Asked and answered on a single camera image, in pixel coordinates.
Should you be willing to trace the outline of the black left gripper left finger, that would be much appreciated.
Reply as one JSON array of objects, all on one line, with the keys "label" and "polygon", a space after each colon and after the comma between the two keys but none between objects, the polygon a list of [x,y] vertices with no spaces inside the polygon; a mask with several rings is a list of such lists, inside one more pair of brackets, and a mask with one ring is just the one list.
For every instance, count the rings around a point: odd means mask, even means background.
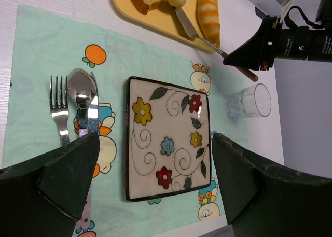
[{"label": "black left gripper left finger", "polygon": [[72,236],[99,150],[92,132],[1,169],[1,236]]}]

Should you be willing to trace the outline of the steel spatula wooden handle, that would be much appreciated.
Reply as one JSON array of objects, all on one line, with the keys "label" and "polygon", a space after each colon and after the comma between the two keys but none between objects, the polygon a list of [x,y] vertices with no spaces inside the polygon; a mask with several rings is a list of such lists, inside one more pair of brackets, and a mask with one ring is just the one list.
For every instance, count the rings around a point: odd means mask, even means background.
[{"label": "steel spatula wooden handle", "polygon": [[[184,31],[188,35],[188,37],[190,37],[191,39],[199,39],[199,40],[203,41],[208,46],[212,47],[223,58],[226,58],[228,56],[227,53],[225,53],[224,51],[217,48],[212,43],[210,43],[209,41],[207,41],[206,39],[204,39],[198,35],[193,24],[191,23],[191,21],[189,20],[186,13],[183,11],[183,9],[181,7],[175,8],[175,13],[176,13]],[[258,76],[255,75],[252,71],[250,71],[247,68],[242,68],[242,67],[236,66],[236,69],[239,70],[243,75],[245,75],[247,78],[249,78],[253,82],[257,82],[259,80]]]}]

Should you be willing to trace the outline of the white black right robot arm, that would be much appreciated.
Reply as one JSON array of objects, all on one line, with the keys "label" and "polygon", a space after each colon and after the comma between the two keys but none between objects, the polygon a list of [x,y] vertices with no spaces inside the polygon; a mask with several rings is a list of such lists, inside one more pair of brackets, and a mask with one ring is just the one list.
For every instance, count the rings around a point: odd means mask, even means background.
[{"label": "white black right robot arm", "polygon": [[276,58],[331,62],[331,0],[320,0],[315,22],[299,6],[264,16],[258,31],[223,63],[267,71]]}]

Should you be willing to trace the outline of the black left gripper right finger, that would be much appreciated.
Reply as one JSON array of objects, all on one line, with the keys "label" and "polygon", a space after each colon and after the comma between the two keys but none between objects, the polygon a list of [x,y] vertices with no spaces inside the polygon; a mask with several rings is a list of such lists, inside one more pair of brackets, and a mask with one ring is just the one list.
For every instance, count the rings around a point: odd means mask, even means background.
[{"label": "black left gripper right finger", "polygon": [[235,236],[331,236],[331,179],[283,166],[220,133],[212,155]]}]

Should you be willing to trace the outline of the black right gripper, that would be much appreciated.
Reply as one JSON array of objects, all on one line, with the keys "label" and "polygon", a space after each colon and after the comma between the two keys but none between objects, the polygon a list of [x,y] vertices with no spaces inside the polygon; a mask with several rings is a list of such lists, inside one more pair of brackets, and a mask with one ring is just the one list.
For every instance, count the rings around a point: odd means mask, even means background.
[{"label": "black right gripper", "polygon": [[279,59],[331,62],[331,18],[315,24],[304,17],[306,26],[298,26],[286,16],[275,47],[275,17],[265,16],[257,32],[224,58],[223,64],[267,71]]}]

